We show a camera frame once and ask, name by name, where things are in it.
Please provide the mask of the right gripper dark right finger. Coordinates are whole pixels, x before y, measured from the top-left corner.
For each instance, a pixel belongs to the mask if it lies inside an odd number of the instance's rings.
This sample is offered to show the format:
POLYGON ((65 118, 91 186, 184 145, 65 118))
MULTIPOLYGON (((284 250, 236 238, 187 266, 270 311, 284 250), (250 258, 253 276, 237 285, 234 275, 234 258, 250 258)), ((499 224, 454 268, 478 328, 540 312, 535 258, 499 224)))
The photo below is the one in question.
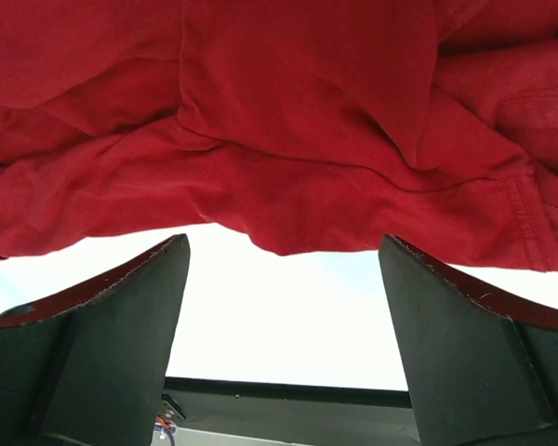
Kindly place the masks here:
POLYGON ((420 441, 558 445, 558 309, 392 235, 379 262, 420 441))

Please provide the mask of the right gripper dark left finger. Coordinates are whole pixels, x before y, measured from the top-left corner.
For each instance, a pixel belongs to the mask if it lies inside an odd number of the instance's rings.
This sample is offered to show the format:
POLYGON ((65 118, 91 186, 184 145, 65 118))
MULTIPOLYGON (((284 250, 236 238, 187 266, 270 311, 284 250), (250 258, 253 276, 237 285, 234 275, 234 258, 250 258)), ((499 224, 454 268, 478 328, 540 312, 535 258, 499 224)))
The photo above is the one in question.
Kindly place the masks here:
POLYGON ((0 315, 0 445, 148 445, 190 265, 183 235, 0 315))

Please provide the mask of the red t shirt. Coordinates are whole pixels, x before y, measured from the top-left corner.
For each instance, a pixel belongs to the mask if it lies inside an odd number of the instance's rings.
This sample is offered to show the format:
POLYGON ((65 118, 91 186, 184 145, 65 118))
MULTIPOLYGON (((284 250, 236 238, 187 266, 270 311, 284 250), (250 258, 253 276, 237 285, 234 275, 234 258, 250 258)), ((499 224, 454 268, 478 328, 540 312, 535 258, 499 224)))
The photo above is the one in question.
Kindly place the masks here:
POLYGON ((558 1, 0 1, 0 260, 200 223, 558 271, 558 1))

